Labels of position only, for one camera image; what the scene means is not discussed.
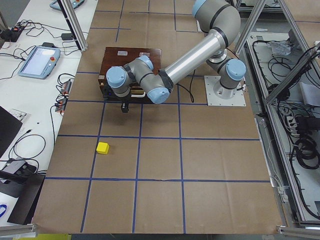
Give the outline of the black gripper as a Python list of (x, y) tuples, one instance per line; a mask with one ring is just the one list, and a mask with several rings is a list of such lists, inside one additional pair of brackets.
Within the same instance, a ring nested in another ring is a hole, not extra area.
[(129, 100), (131, 98), (131, 90), (128, 93), (125, 93), (124, 96), (118, 96), (114, 93), (110, 86), (105, 86), (103, 88), (103, 98), (105, 101), (115, 102), (120, 101), (121, 103), (121, 112), (128, 113), (129, 112)]

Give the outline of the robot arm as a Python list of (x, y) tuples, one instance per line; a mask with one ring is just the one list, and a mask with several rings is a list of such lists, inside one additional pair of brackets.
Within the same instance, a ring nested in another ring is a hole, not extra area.
[(153, 73), (153, 63), (146, 55), (123, 66), (112, 66), (105, 74), (104, 98), (112, 92), (121, 101), (122, 112), (127, 113), (132, 96), (130, 85), (137, 83), (154, 104), (162, 104), (174, 86), (203, 63), (220, 75), (214, 93), (222, 99), (232, 98), (246, 73), (245, 64), (229, 57), (226, 50), (239, 32), (240, 14), (224, 0), (197, 0), (192, 15), (207, 34), (200, 43), (168, 67), (159, 69), (157, 74)]

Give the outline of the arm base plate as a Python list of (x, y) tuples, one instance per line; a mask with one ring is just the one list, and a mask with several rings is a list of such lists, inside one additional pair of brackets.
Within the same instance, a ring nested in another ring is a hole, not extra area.
[(220, 83), (220, 76), (204, 76), (207, 105), (210, 107), (245, 107), (246, 101), (240, 82), (234, 89), (226, 89)]

